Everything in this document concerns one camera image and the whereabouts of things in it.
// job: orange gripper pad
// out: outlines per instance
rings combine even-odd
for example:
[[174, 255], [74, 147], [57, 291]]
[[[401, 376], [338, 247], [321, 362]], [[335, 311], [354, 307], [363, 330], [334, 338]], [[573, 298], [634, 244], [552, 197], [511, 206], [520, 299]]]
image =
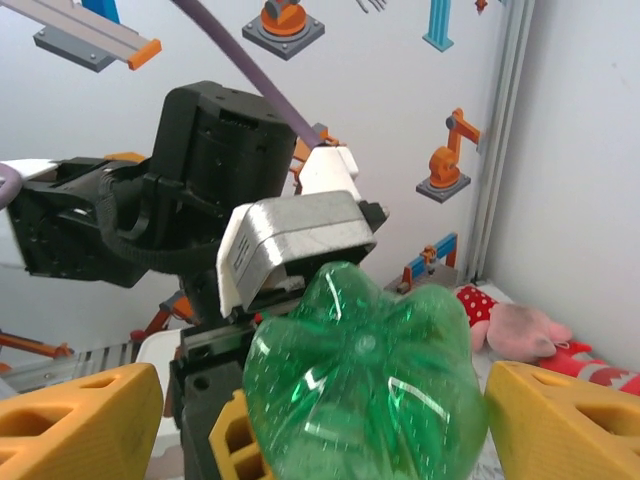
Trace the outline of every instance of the orange gripper pad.
[[122, 152], [122, 153], [112, 153], [111, 155], [106, 155], [104, 157], [105, 160], [123, 160], [126, 162], [142, 162], [145, 157], [140, 155], [139, 153], [134, 152]]
[[0, 478], [142, 480], [162, 404], [143, 363], [3, 400]]
[[517, 362], [485, 396], [509, 480], [640, 479], [640, 397]]
[[274, 480], [253, 434], [244, 392], [233, 392], [209, 435], [222, 480]]

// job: pink stuffed toy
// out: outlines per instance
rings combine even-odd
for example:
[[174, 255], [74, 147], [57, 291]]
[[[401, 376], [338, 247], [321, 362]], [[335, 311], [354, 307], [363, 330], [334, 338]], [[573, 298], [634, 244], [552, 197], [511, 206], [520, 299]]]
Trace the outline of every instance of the pink stuffed toy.
[[569, 328], [540, 310], [498, 303], [473, 285], [461, 288], [456, 295], [469, 316], [474, 352], [480, 351], [486, 340], [507, 360], [533, 363], [554, 355], [556, 345], [573, 336]]

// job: green plastic bottle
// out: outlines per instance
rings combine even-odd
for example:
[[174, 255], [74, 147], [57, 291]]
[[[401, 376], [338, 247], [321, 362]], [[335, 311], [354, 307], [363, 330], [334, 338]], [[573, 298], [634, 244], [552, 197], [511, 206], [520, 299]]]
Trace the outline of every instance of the green plastic bottle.
[[455, 295], [385, 292], [349, 263], [263, 320], [244, 388], [276, 480], [466, 480], [487, 434]]

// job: purple cable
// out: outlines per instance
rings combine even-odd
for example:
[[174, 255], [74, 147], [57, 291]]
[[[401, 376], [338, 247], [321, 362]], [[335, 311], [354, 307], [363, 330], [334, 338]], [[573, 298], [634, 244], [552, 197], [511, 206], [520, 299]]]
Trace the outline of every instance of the purple cable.
[[324, 142], [313, 127], [278, 90], [260, 67], [244, 51], [226, 28], [211, 14], [199, 0], [172, 0], [191, 20], [193, 20], [211, 40], [213, 40], [236, 67], [244, 73], [253, 86], [267, 99], [280, 116], [289, 124], [300, 139], [311, 148]]
[[4, 180], [0, 185], [0, 211], [2, 211], [22, 190], [22, 177], [16, 169], [2, 162], [0, 162], [0, 177]]

